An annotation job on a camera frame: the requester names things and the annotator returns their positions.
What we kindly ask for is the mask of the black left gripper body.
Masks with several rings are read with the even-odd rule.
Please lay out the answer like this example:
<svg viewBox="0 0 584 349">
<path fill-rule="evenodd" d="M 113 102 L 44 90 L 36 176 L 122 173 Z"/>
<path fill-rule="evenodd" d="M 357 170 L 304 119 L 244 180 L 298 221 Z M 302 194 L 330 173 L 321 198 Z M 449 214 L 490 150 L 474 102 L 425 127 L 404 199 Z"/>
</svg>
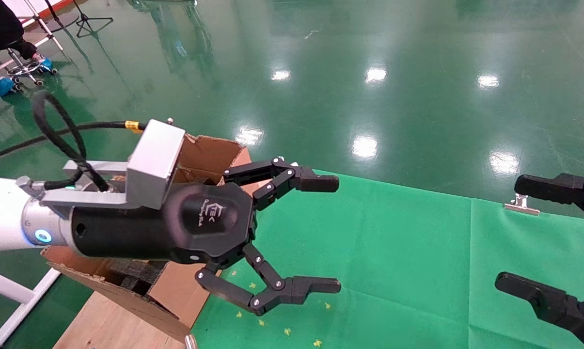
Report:
<svg viewBox="0 0 584 349">
<path fill-rule="evenodd" d="M 77 207 L 72 237 L 89 257 L 228 267 L 255 237 L 253 198 L 235 184 L 172 185 L 160 209 Z"/>
</svg>

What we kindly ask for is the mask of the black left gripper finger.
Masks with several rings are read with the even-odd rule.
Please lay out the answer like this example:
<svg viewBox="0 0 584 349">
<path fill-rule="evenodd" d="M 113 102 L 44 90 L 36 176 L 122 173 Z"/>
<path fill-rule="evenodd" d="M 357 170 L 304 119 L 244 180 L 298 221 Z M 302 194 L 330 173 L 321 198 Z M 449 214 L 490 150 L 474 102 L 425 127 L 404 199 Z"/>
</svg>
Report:
<svg viewBox="0 0 584 349">
<path fill-rule="evenodd" d="M 262 316 L 283 303 L 303 305 L 312 292 L 334 294 L 341 291 L 340 281 L 335 278 L 307 276 L 281 278 L 251 243 L 243 247 L 241 256 L 245 257 L 266 285 L 257 295 L 216 276 L 220 265 L 212 261 L 207 262 L 205 267 L 196 272 L 197 283 L 210 294 L 257 316 Z"/>
<path fill-rule="evenodd" d="M 336 192 L 340 187 L 337 176 L 318 175 L 310 167 L 291 165 L 279 157 L 228 168 L 223 179 L 240 187 L 265 181 L 252 193 L 254 210 L 264 210 L 291 190 Z"/>
</svg>

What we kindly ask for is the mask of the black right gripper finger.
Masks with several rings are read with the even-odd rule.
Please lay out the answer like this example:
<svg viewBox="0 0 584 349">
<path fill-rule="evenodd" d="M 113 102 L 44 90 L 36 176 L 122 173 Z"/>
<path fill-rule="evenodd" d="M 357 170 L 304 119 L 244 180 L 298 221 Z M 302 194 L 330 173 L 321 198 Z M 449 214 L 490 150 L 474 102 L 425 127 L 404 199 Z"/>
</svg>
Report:
<svg viewBox="0 0 584 349">
<path fill-rule="evenodd" d="M 584 212 L 584 177 L 561 173 L 554 178 L 520 175 L 516 193 L 559 204 L 575 204 Z"/>
<path fill-rule="evenodd" d="M 584 301 L 564 290 L 510 272 L 498 274 L 495 287 L 529 302 L 538 319 L 571 332 L 584 344 Z"/>
</svg>

